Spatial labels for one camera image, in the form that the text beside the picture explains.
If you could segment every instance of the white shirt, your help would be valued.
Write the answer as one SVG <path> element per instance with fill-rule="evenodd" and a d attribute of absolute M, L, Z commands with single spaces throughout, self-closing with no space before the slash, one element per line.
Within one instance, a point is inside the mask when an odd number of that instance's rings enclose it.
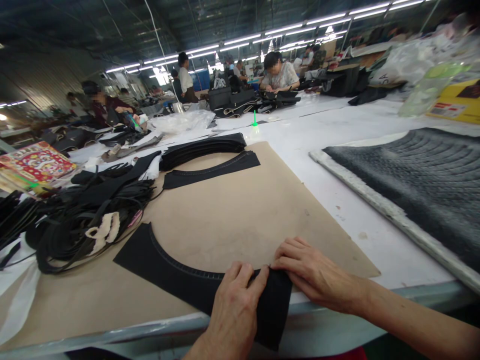
<path fill-rule="evenodd" d="M 306 58 L 303 59 L 303 61 L 301 62 L 302 65 L 310 65 L 310 63 L 312 62 L 312 59 L 314 58 L 314 52 L 313 51 L 310 51 L 307 55 Z"/>
<path fill-rule="evenodd" d="M 181 92 L 186 93 L 188 88 L 191 88 L 194 86 L 194 80 L 190 76 L 188 70 L 184 67 L 180 68 L 180 71 L 178 72 L 178 78 L 180 79 L 180 85 L 181 85 Z"/>

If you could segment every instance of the woman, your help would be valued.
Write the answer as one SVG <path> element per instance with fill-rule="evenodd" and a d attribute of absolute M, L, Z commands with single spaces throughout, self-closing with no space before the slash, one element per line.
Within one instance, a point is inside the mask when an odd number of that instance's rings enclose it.
<path fill-rule="evenodd" d="M 180 71 L 178 77 L 180 78 L 181 97 L 185 99 L 186 103 L 198 103 L 199 99 L 195 96 L 194 80 L 189 74 L 189 57 L 185 52 L 178 55 L 178 66 Z"/>
<path fill-rule="evenodd" d="M 267 74 L 260 83 L 260 89 L 272 93 L 293 90 L 299 87 L 300 80 L 290 62 L 282 63 L 279 52 L 269 52 L 263 61 Z"/>

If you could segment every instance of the plastic bag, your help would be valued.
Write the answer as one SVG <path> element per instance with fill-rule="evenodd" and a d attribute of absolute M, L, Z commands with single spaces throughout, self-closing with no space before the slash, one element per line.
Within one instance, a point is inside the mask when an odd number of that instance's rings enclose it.
<path fill-rule="evenodd" d="M 147 129 L 165 134 L 180 134 L 191 130 L 208 128 L 215 114 L 207 110 L 193 110 L 173 113 L 168 116 L 154 117 L 148 122 Z"/>

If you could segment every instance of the cardboard box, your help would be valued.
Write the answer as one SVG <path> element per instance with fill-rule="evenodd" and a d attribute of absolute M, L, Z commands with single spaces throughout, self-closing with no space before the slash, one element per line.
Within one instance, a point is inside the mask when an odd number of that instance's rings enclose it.
<path fill-rule="evenodd" d="M 480 79 L 447 86 L 427 115 L 480 124 Z"/>

